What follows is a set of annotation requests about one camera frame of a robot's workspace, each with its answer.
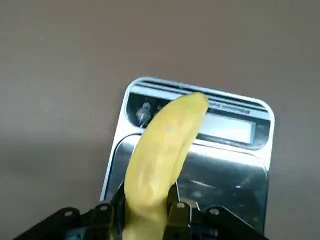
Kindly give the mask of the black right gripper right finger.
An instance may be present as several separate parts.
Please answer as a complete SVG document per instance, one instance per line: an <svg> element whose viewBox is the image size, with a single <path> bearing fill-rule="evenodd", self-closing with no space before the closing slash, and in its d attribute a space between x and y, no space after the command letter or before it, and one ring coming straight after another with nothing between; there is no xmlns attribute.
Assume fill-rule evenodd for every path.
<svg viewBox="0 0 320 240"><path fill-rule="evenodd" d="M167 196L165 240L266 240L267 238L223 206L205 210L181 201L177 186Z"/></svg>

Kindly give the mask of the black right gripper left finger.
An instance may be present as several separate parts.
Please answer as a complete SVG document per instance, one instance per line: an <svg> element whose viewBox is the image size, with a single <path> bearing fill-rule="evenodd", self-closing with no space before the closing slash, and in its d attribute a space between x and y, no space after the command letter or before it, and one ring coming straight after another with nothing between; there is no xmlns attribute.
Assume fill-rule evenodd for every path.
<svg viewBox="0 0 320 240"><path fill-rule="evenodd" d="M125 199L122 183L111 201L101 201L85 213L64 207L15 237L16 240L110 240L112 227L121 221L117 207Z"/></svg>

